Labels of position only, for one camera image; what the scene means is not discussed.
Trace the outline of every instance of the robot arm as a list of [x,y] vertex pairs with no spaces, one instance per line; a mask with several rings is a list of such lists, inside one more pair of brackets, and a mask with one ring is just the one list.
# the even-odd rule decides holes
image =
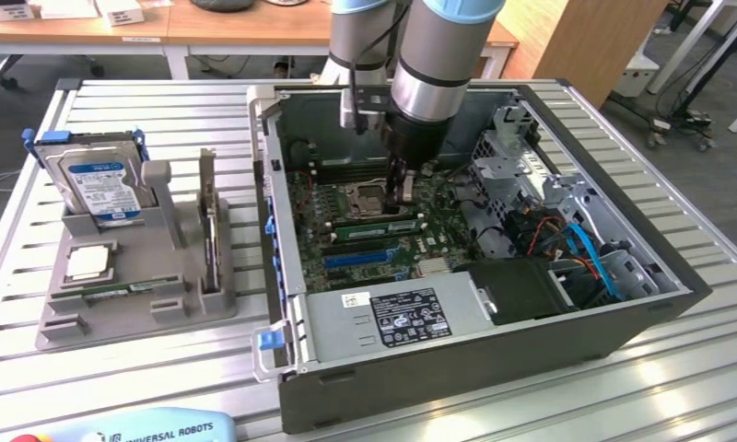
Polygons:
[[[386,189],[391,204],[412,202],[418,171],[440,153],[504,4],[506,0],[414,0],[391,89],[391,108],[383,121],[383,142],[388,149]],[[394,9],[388,0],[335,1],[332,61],[352,61],[358,57],[391,26]],[[378,69],[380,60],[384,63],[387,45],[386,40],[358,60],[358,74]],[[362,78],[364,81],[356,83],[367,84],[367,77]]]

